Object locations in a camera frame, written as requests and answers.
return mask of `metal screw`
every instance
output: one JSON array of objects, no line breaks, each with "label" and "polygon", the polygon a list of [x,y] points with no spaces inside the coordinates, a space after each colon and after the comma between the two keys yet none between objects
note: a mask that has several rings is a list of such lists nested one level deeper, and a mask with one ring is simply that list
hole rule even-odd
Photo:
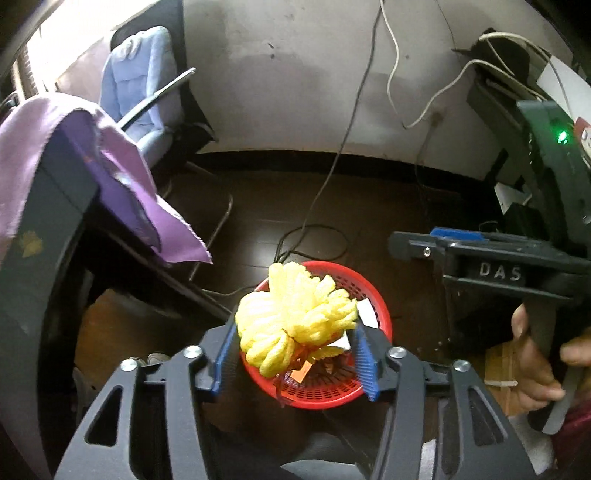
[{"label": "metal screw", "polygon": [[470,370],[470,362],[468,360],[456,360],[453,363],[453,369],[458,372],[467,372]]},{"label": "metal screw", "polygon": [[199,345],[189,345],[183,350],[185,358],[198,358],[203,355],[203,350]]},{"label": "metal screw", "polygon": [[390,350],[388,350],[388,355],[390,358],[404,358],[407,353],[407,350],[401,346],[393,346]]},{"label": "metal screw", "polygon": [[121,362],[121,370],[124,372],[132,372],[136,368],[138,368],[138,363],[133,358],[128,358],[127,360],[123,360]]}]

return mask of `green light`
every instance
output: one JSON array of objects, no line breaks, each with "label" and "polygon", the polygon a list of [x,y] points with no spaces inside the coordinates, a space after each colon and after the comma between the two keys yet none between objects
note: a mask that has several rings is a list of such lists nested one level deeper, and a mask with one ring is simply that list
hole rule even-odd
[{"label": "green light", "polygon": [[568,142],[569,142],[569,136],[568,136],[567,132],[562,130],[558,135],[558,143],[561,145],[564,145]]}]

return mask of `white wall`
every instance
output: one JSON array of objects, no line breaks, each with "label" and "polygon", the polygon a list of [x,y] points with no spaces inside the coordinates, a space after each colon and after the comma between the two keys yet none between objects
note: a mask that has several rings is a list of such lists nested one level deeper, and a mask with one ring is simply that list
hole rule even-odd
[{"label": "white wall", "polygon": [[[522,34],[570,61],[553,28],[524,0],[440,0],[458,48],[488,27]],[[336,151],[369,55],[378,0],[184,0],[191,89],[220,137],[207,151]],[[409,123],[465,60],[436,0],[386,0],[401,49],[392,84]],[[374,65],[345,151],[415,162],[428,125],[404,131],[385,88],[394,46],[381,21]],[[436,102],[444,122],[424,164],[483,178],[500,147],[466,103],[471,75]]]}]

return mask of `sneaker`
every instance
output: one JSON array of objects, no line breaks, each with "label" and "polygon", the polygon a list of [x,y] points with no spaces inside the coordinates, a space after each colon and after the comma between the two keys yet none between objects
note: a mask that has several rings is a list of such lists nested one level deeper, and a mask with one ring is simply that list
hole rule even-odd
[{"label": "sneaker", "polygon": [[170,357],[164,353],[151,353],[148,355],[148,365],[157,365],[168,362]]}]

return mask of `white cable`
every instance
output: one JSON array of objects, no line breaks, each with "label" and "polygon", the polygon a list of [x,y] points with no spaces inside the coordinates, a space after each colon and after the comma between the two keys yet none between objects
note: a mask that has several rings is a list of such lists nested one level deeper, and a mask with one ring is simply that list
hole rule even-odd
[{"label": "white cable", "polygon": [[478,64],[478,65],[485,65],[491,69],[493,69],[494,71],[500,73],[501,75],[504,75],[505,77],[509,78],[510,80],[512,80],[513,82],[517,82],[519,83],[523,88],[525,88],[526,90],[528,90],[528,92],[530,92],[532,95],[535,95],[536,97],[539,97],[540,94],[538,92],[536,92],[535,90],[532,90],[531,88],[529,88],[526,85],[523,85],[521,82],[519,82],[518,80],[516,80],[515,78],[513,78],[511,75],[509,75],[506,71],[501,70],[499,67],[497,67],[496,65],[493,65],[492,63],[488,62],[488,61],[484,61],[484,60],[478,60],[478,59],[474,59],[474,60],[470,60],[468,63],[466,63],[464,65],[464,68],[462,68],[462,71],[458,74],[458,76],[450,83],[448,83],[447,85],[445,85],[445,87],[443,87],[441,90],[439,90],[435,95],[433,95],[431,97],[431,99],[427,102],[427,106],[424,108],[423,113],[421,113],[421,115],[410,125],[404,125],[403,127],[405,129],[411,129],[413,127],[416,127],[418,125],[418,123],[423,120],[423,118],[425,117],[425,114],[427,113],[427,111],[429,110],[429,107],[431,106],[431,104],[435,101],[435,99],[437,97],[439,97],[442,93],[447,92],[450,88],[452,88],[457,82],[460,81],[460,79],[462,78],[462,76],[466,73],[466,70],[468,69],[468,67],[470,67],[471,65],[474,64]]},{"label": "white cable", "polygon": [[513,77],[515,76],[515,73],[513,72],[513,70],[511,70],[507,64],[503,61],[503,59],[501,58],[501,56],[498,54],[498,52],[495,50],[495,48],[492,46],[491,41],[487,38],[486,39],[486,43],[488,44],[488,46],[491,48],[492,52],[495,54],[495,57],[498,61],[501,62],[501,65],[503,65],[505,67],[505,70],[508,71],[510,74],[513,75]]},{"label": "white cable", "polygon": [[550,65],[550,67],[552,68],[552,71],[554,72],[556,79],[558,80],[558,85],[560,85],[560,89],[562,90],[562,94],[564,96],[564,102],[566,103],[566,108],[568,110],[567,113],[568,113],[569,117],[573,118],[573,111],[570,107],[569,98],[566,95],[566,89],[564,88],[564,85],[562,83],[560,75],[558,74],[556,67],[552,63],[550,56],[544,50],[542,50],[542,48],[540,48],[538,45],[533,43],[528,38],[525,38],[525,37],[518,35],[516,33],[508,33],[508,32],[485,33],[484,35],[481,35],[478,38],[478,40],[487,40],[489,38],[514,38],[516,40],[521,40],[522,42],[524,42],[524,43],[528,44],[530,47],[532,47],[536,51],[536,53],[538,55],[540,55],[540,57],[542,57],[545,61],[547,61],[548,64]]},{"label": "white cable", "polygon": [[[384,7],[384,0],[379,0],[379,6],[382,10],[382,16],[384,18],[384,23],[386,23],[386,28],[388,29],[388,32],[390,33],[390,37],[392,37],[392,41],[394,42],[394,47],[396,49],[396,61],[394,62],[394,67],[392,68],[392,71],[390,72],[390,76],[388,77],[388,83],[386,86],[386,92],[388,94],[388,101],[390,102],[390,105],[392,106],[392,108],[394,109],[394,112],[398,115],[398,117],[400,117],[400,114],[398,113],[398,109],[396,108],[396,105],[394,104],[394,100],[392,100],[392,92],[391,92],[391,85],[392,85],[392,79],[394,78],[394,75],[396,74],[396,71],[398,70],[398,65],[400,63],[400,47],[398,46],[398,40],[396,40],[396,35],[394,35],[394,31],[392,30],[392,27],[390,26],[390,22],[388,21],[388,16],[386,14],[386,9]],[[495,34],[487,34],[487,35],[483,35],[480,37],[479,40],[487,40],[488,35],[495,35]],[[527,40],[524,37],[521,37],[523,39],[523,41],[526,41],[528,43],[531,44],[531,42],[529,40]],[[461,78],[462,75],[464,75],[464,73],[466,72],[467,68],[470,65],[473,65],[475,63],[478,64],[482,64],[482,65],[486,65],[490,68],[493,68],[494,70],[496,70],[497,72],[499,72],[500,74],[506,76],[507,78],[513,80],[514,82],[519,83],[519,85],[521,85],[524,89],[526,89],[528,92],[530,92],[532,95],[534,95],[536,98],[540,98],[540,94],[538,92],[536,92],[535,90],[532,90],[531,88],[529,88],[527,85],[524,85],[523,83],[521,83],[519,80],[517,80],[515,78],[515,74],[511,71],[511,69],[506,65],[506,63],[503,61],[503,59],[500,57],[500,55],[497,53],[497,51],[494,49],[494,47],[492,46],[492,44],[487,40],[489,46],[491,47],[492,51],[494,52],[494,54],[496,55],[497,59],[501,62],[501,64],[507,69],[507,72],[501,70],[499,67],[497,67],[496,65],[493,65],[492,63],[489,63],[487,61],[484,60],[471,60],[468,63],[466,63],[466,65],[464,65],[464,68],[462,69],[462,71],[460,72],[460,74],[457,76],[457,78],[452,81],[451,83],[449,83],[447,86],[445,86],[444,88],[442,88],[441,90],[439,90],[435,95],[433,95],[433,97],[431,97],[431,100],[429,100],[429,102],[427,103],[427,106],[425,107],[425,109],[423,110],[423,113],[421,114],[421,116],[419,116],[419,118],[417,118],[412,124],[410,125],[406,125],[403,121],[401,121],[402,123],[402,127],[406,130],[411,129],[413,127],[416,127],[418,125],[418,123],[425,117],[425,114],[427,113],[427,111],[429,110],[429,107],[431,106],[431,104],[435,101],[435,99],[441,95],[442,93],[446,92],[448,89],[450,89],[451,87],[453,87]]]},{"label": "white cable", "polygon": [[394,31],[392,30],[392,27],[390,26],[390,22],[388,21],[388,16],[386,15],[386,9],[384,8],[384,0],[379,0],[379,5],[382,9],[382,16],[384,18],[384,23],[386,23],[386,28],[388,29],[388,32],[390,33],[390,37],[392,37],[392,41],[394,42],[394,48],[396,49],[396,61],[394,62],[394,67],[392,68],[392,71],[390,72],[390,76],[388,77],[388,83],[386,85],[386,92],[388,94],[388,100],[390,102],[390,105],[392,105],[392,108],[394,109],[394,112],[396,113],[396,115],[400,116],[400,114],[398,113],[398,110],[396,109],[396,105],[394,105],[394,101],[392,100],[392,93],[391,93],[391,85],[392,85],[392,79],[394,78],[394,75],[396,74],[396,70],[398,70],[398,64],[400,63],[400,48],[398,46],[398,40],[396,40],[396,35],[394,35]]}]

